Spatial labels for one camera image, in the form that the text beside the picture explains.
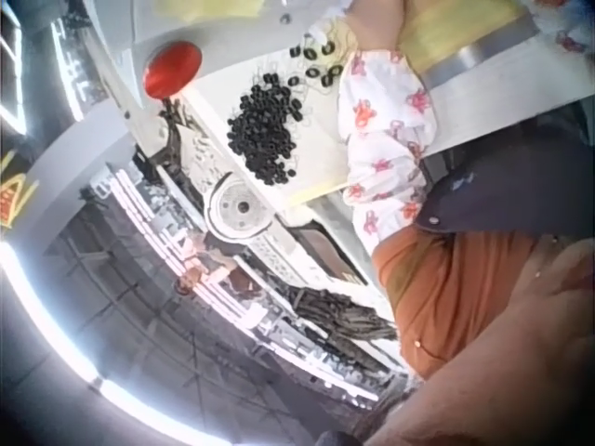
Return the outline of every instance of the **wall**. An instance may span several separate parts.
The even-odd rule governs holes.
[[[43,253],[83,207],[79,190],[105,163],[124,164],[133,154],[134,140],[113,99],[95,105],[27,174],[29,181],[39,181],[39,187],[7,235],[13,247],[29,256]]]
[[[66,13],[65,0],[11,0],[9,4],[27,34],[43,30]]]

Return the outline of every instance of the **sign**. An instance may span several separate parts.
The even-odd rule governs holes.
[[[26,189],[27,177],[23,173],[5,178],[4,173],[14,157],[15,152],[10,151],[0,161],[0,178],[2,178],[2,186],[0,187],[0,227],[8,229],[12,228],[12,222],[20,214],[24,205],[29,202],[39,186],[39,181],[35,181]]]

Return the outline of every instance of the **sleeve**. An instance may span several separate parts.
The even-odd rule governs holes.
[[[519,0],[544,35],[570,53],[593,54],[595,7],[586,0]]]
[[[350,170],[343,197],[368,253],[416,217],[426,186],[419,161],[436,126],[430,97],[400,52],[351,56],[338,96]]]

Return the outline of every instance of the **pink flower pattern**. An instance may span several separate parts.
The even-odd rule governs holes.
[[[367,99],[360,99],[353,107],[353,112],[355,112],[355,126],[359,130],[366,128],[370,120],[376,116],[376,110],[372,109],[370,101]]]
[[[364,186],[361,184],[354,184],[353,186],[349,186],[347,188],[347,196],[350,198],[362,198],[364,192]]]
[[[378,160],[375,163],[372,163],[372,167],[376,173],[384,172],[385,170],[390,170],[392,168],[392,161],[391,160]]]
[[[587,46],[579,44],[575,39],[570,37],[567,32],[560,31],[556,35],[556,43],[564,48],[569,53],[582,54],[587,51]]]
[[[413,95],[407,97],[407,104],[416,109],[419,113],[424,112],[430,108],[430,96],[422,88],[418,89]]]
[[[365,213],[364,232],[368,235],[372,235],[378,232],[378,217],[374,211],[368,211]]]
[[[362,59],[362,53],[357,52],[353,56],[353,62],[351,63],[351,75],[353,76],[365,76],[365,62]]]
[[[391,190],[389,190],[388,192],[380,192],[372,197],[372,201],[378,202],[380,200],[386,200],[387,198],[390,198],[392,195],[394,195],[394,194],[392,193]]]
[[[419,213],[419,203],[406,203],[405,206],[401,208],[401,213],[405,220],[413,220]]]
[[[387,130],[387,135],[389,135],[391,138],[393,138],[395,141],[399,140],[399,132],[401,131],[401,129],[404,127],[404,123],[403,121],[391,121],[390,122],[390,128],[389,130]]]
[[[421,153],[422,153],[421,146],[419,145],[419,143],[414,142],[414,141],[409,141],[409,142],[407,142],[407,149],[409,149],[409,151],[411,151],[411,154],[416,159],[416,164],[419,164],[419,162],[421,161]]]

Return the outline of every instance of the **orange shirt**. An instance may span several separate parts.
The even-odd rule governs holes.
[[[517,233],[437,236],[410,226],[373,253],[383,286],[421,237],[431,238],[430,247],[396,307],[394,290],[387,294],[401,332],[402,355],[428,379],[506,307],[536,241]]]

